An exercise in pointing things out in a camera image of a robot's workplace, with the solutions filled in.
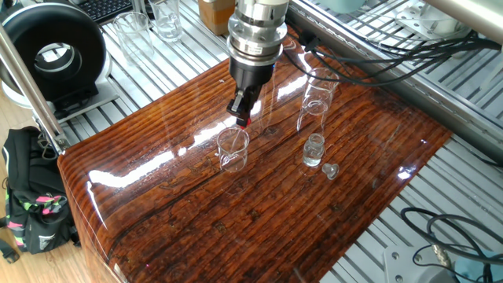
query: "glass beaker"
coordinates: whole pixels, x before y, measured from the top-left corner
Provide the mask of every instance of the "glass beaker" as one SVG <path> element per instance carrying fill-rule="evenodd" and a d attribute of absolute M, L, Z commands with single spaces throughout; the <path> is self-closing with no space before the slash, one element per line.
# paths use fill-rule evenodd
<path fill-rule="evenodd" d="M 154 56 L 149 34 L 149 18 L 142 13 L 121 13 L 113 21 L 124 57 L 134 63 Z"/>
<path fill-rule="evenodd" d="M 149 0 L 156 18 L 157 31 L 167 42 L 178 41 L 182 37 L 180 22 L 180 0 Z"/>
<path fill-rule="evenodd" d="M 248 133 L 238 127 L 226 128 L 217 137 L 220 168 L 237 172 L 244 168 L 248 160 Z"/>

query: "glass bottle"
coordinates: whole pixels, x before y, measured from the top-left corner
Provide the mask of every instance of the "glass bottle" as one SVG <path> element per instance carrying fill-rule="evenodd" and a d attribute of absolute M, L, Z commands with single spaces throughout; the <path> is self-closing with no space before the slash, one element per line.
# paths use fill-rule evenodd
<path fill-rule="evenodd" d="M 303 162 L 309 167 L 319 165 L 325 151 L 325 139 L 320 134 L 312 134 L 304 145 Z"/>

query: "robotic arm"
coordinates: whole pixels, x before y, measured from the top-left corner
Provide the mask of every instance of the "robotic arm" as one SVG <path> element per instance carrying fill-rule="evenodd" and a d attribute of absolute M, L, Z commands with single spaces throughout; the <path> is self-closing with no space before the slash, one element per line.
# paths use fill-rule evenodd
<path fill-rule="evenodd" d="M 287 35 L 288 1 L 236 0 L 227 39 L 229 72 L 236 81 L 236 91 L 227 112 L 236 116 L 239 126 L 248 125 L 262 85 L 269 82 L 274 63 L 283 52 L 281 43 Z"/>

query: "wooden floor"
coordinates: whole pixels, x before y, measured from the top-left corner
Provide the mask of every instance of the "wooden floor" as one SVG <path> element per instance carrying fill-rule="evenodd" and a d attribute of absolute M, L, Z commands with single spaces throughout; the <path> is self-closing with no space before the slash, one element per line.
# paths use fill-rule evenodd
<path fill-rule="evenodd" d="M 20 129 L 34 126 L 31 111 L 14 105 L 0 91 L 0 148 L 7 139 L 9 129 Z M 6 166 L 0 158 L 0 181 L 6 176 Z M 6 215 L 5 190 L 0 189 L 0 217 Z M 0 239 L 15 247 L 12 233 L 6 228 L 0 229 Z M 1 283 L 81 283 L 90 282 L 86 270 L 86 262 L 81 248 L 73 246 L 72 242 L 51 252 L 31 255 L 20 253 L 20 259 L 8 264 L 0 257 Z"/>

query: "wooden table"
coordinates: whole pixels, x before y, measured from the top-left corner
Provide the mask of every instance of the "wooden table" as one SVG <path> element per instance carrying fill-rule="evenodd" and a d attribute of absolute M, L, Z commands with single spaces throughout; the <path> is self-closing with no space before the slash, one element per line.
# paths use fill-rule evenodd
<path fill-rule="evenodd" d="M 59 166 L 95 280 L 104 266 L 129 282 L 319 280 L 450 136 L 394 94 L 342 83 L 323 132 L 321 164 L 340 165 L 330 181 L 302 163 L 320 130 L 297 131 L 306 80 L 277 63 L 237 173 L 215 155 L 234 123 L 228 61 L 68 149 Z"/>

